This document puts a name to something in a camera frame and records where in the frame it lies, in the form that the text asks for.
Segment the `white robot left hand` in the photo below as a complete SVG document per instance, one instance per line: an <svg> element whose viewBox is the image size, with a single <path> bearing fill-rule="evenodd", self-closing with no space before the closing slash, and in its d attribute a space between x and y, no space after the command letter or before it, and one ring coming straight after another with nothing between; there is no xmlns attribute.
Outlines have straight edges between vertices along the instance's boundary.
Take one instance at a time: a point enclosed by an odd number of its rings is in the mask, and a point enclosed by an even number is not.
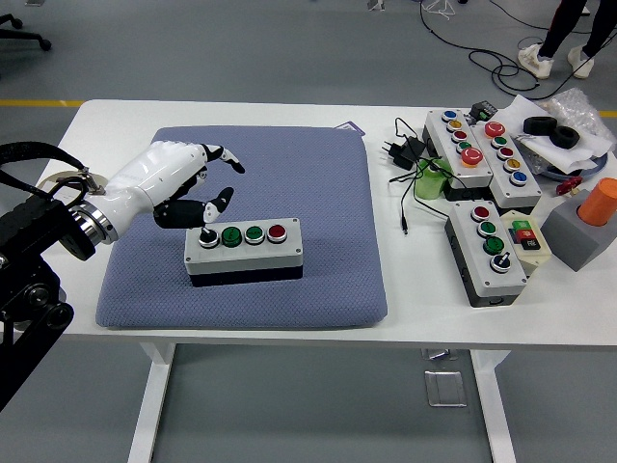
<svg viewBox="0 0 617 463"><path fill-rule="evenodd" d="M233 195L230 187L206 203L182 197L205 181L206 164L220 159L243 174L245 168L221 146L157 141L111 177L105 193L88 203L101 215L106 240L123 236L142 213L153 213L163 229L189 229L215 222Z"/></svg>

